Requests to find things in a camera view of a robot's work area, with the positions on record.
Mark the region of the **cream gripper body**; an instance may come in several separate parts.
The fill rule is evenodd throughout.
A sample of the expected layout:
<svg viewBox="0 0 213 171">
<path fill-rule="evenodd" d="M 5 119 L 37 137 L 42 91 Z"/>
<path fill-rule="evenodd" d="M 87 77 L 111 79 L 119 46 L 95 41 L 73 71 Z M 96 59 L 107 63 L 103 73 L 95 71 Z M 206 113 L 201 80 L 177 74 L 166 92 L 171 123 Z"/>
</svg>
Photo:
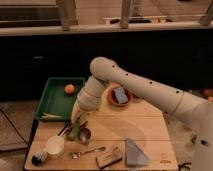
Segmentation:
<svg viewBox="0 0 213 171">
<path fill-rule="evenodd" d="M 71 112 L 71 122 L 75 123 L 77 120 L 80 120 L 80 123 L 84 124 L 88 120 L 88 116 L 88 108 L 84 104 L 76 101 Z"/>
</svg>

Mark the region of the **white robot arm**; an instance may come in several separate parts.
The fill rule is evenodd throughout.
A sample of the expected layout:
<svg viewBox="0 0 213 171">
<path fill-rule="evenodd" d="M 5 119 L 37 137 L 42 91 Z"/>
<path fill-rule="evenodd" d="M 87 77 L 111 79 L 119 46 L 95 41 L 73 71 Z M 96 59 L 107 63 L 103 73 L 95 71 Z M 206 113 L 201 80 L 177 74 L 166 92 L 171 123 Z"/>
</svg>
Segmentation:
<svg viewBox="0 0 213 171">
<path fill-rule="evenodd" d="M 110 82 L 120 84 L 163 113 L 176 117 L 197 133 L 191 171 L 213 171 L 213 102 L 142 76 L 127 72 L 106 57 L 90 63 L 91 76 L 80 90 L 71 121 L 96 111 Z"/>
</svg>

